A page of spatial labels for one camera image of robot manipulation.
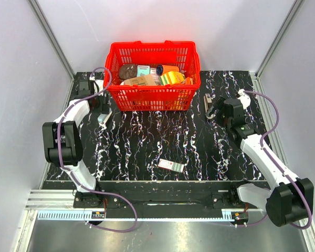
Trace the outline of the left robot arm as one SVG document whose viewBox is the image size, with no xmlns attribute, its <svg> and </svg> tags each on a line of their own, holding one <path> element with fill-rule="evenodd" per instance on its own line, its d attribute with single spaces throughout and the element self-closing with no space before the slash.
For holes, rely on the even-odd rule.
<svg viewBox="0 0 315 252">
<path fill-rule="evenodd" d="M 86 193 L 85 202 L 99 207 L 103 195 L 97 190 L 97 180 L 83 161 L 83 146 L 78 131 L 85 116 L 95 113 L 102 129 L 112 115 L 110 95 L 103 88 L 103 80 L 91 77 L 79 84 L 79 91 L 64 112 L 54 121 L 42 126 L 45 158 L 60 167 L 74 182 L 77 191 Z"/>
</svg>

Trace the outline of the light blue stapler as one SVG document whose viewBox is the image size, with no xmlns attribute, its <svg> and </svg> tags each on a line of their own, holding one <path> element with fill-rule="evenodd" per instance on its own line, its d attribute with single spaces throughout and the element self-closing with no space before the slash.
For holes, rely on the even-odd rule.
<svg viewBox="0 0 315 252">
<path fill-rule="evenodd" d="M 110 111 L 109 113 L 105 114 L 105 113 L 102 113 L 98 116 L 97 120 L 98 120 L 98 123 L 100 125 L 106 125 L 109 118 L 111 117 L 112 115 L 112 112 Z"/>
</svg>

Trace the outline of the beige stapler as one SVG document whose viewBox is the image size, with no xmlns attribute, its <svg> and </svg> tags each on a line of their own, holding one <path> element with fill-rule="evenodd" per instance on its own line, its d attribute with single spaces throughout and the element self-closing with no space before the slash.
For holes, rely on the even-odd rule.
<svg viewBox="0 0 315 252">
<path fill-rule="evenodd" d="M 210 96 L 209 93 L 206 93 L 204 95 L 204 108 L 205 108 L 205 116 L 208 118 L 208 119 L 212 119 L 213 118 L 213 114 L 211 115 L 208 115 L 208 113 L 210 112 L 210 108 L 212 106 L 213 102 L 212 102 L 212 98 Z"/>
</svg>

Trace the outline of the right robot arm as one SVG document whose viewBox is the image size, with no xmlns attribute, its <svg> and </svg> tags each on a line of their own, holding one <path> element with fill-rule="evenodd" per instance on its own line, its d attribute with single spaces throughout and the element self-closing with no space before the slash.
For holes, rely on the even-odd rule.
<svg viewBox="0 0 315 252">
<path fill-rule="evenodd" d="M 307 229 L 312 224 L 314 185 L 289 170 L 268 147 L 264 135 L 246 123 L 244 111 L 249 105 L 246 94 L 234 99 L 218 97 L 206 112 L 208 118 L 224 128 L 229 142 L 253 161 L 270 187 L 267 190 L 249 181 L 237 182 L 228 201 L 235 208 L 245 203 L 256 206 L 277 227 Z"/>
</svg>

